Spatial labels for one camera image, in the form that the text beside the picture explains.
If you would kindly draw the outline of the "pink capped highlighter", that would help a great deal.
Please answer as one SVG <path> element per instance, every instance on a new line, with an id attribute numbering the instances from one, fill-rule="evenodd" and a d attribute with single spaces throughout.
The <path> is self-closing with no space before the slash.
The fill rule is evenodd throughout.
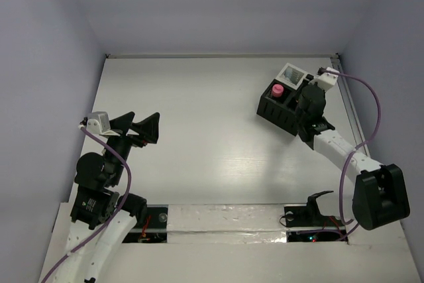
<path id="1" fill-rule="evenodd" d="M 274 84 L 271 89 L 271 96 L 275 98 L 279 98 L 283 95 L 284 87 L 281 84 Z"/>

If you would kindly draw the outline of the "blue highlighter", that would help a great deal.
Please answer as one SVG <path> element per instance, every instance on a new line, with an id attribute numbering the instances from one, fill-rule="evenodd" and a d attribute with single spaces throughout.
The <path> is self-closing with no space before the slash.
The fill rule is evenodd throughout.
<path id="1" fill-rule="evenodd" d="M 284 77 L 287 79 L 287 81 L 295 84 L 297 82 L 297 71 L 291 67 L 288 67 L 284 71 Z"/>

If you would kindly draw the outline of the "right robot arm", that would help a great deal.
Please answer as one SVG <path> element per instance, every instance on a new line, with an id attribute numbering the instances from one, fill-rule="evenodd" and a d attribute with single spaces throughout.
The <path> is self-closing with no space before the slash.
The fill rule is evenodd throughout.
<path id="1" fill-rule="evenodd" d="M 300 139 L 326 157 L 354 183 L 352 214 L 365 230 L 373 230 L 410 215 L 401 168 L 384 165 L 359 152 L 323 116 L 325 91 L 305 86 L 295 108 Z"/>

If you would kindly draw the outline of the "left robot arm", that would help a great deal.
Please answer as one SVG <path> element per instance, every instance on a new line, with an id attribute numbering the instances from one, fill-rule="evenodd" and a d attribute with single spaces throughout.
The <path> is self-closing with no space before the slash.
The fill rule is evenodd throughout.
<path id="1" fill-rule="evenodd" d="M 147 200 L 130 192 L 127 158 L 132 148 L 158 142 L 160 114 L 137 123 L 134 117 L 131 111 L 110 119 L 96 111 L 78 125 L 103 150 L 83 154 L 76 164 L 65 253 L 42 282 L 100 282 L 130 230 L 148 222 Z"/>

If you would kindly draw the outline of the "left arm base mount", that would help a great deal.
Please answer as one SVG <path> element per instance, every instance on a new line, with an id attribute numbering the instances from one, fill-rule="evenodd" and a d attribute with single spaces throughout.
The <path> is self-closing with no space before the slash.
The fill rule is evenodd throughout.
<path id="1" fill-rule="evenodd" d="M 149 205 L 143 224 L 137 223 L 123 239 L 123 243 L 167 243 L 168 206 Z"/>

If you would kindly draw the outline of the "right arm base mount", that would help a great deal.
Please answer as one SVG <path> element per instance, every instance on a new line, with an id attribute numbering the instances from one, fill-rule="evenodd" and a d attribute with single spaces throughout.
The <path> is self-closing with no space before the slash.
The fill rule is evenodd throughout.
<path id="1" fill-rule="evenodd" d="M 305 203 L 284 206 L 284 212 L 279 218 L 281 226 L 288 232 L 288 242 L 325 242 L 347 241 L 346 227 L 334 215 L 323 215 L 317 199 L 331 194 L 333 190 L 325 190 L 308 196 Z"/>

